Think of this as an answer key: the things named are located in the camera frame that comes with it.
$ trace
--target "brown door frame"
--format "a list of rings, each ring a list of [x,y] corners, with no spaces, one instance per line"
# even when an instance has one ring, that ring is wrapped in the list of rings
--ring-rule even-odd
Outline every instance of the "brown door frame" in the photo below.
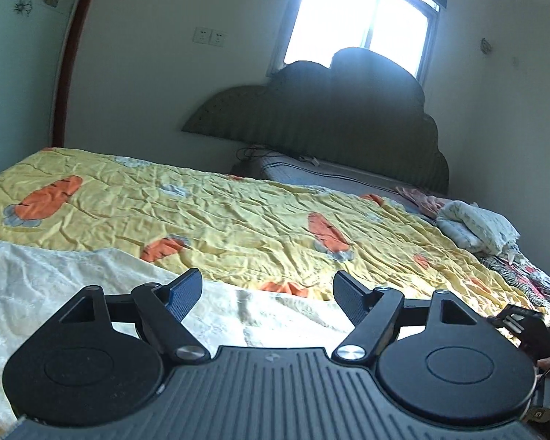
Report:
[[[84,28],[89,4],[92,0],[78,0],[76,12],[73,15],[69,34],[63,52],[57,95],[55,97],[55,109],[53,111],[53,131],[51,133],[51,145],[63,147],[65,143],[65,124],[67,120],[67,101],[69,88],[72,83],[73,67],[76,62],[77,48],[80,44],[81,32]]]

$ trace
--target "yellow bedsheet with carrots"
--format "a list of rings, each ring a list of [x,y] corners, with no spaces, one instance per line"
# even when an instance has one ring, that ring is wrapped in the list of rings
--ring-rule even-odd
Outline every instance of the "yellow bedsheet with carrots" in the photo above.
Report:
[[[36,153],[0,175],[0,240],[119,248],[177,274],[332,299],[338,270],[410,298],[452,290],[479,313],[530,307],[436,228],[359,198],[79,150]]]

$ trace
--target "electrical outlet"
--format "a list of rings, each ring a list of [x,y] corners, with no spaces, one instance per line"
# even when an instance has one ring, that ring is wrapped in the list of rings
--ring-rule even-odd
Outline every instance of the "electrical outlet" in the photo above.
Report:
[[[194,43],[209,44],[211,34],[212,30],[210,28],[196,28],[194,33]]]
[[[212,34],[210,35],[210,44],[213,44],[214,46],[224,46],[224,41],[226,41],[225,32],[212,30]]]

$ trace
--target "window frame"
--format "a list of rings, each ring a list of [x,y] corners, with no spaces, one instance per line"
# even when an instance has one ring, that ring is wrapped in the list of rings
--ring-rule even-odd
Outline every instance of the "window frame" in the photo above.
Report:
[[[285,55],[287,54],[287,48],[292,38],[293,29],[296,25],[297,15],[300,11],[300,5],[302,0],[289,0],[287,8],[283,15],[283,21],[277,33],[277,40],[271,57],[271,62],[268,67],[267,76],[271,77],[286,64],[284,63]],[[426,18],[428,18],[428,30],[426,32],[426,41],[424,42],[424,48],[422,51],[422,58],[420,60],[420,66],[418,68],[418,74],[415,76],[420,84],[423,84],[428,74],[428,68],[430,64],[430,57],[434,42],[436,39],[437,23],[440,13],[443,11],[442,7],[435,9],[423,0],[405,0],[414,8],[418,9]],[[373,36],[373,26],[369,29],[369,32],[364,41],[363,47],[368,47]]]

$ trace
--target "white wall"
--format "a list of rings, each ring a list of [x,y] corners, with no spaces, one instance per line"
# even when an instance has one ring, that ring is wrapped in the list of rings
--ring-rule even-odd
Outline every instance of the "white wall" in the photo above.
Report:
[[[550,273],[550,5],[497,2],[455,195],[505,214]]]
[[[57,8],[32,0],[0,0],[0,171],[47,146],[62,43],[74,0]]]
[[[483,1],[449,0],[425,84],[451,164],[483,70]],[[241,144],[179,129],[214,93],[266,81],[287,3],[93,0],[72,78],[66,147],[228,172]],[[193,43],[196,26],[227,32],[226,46]]]

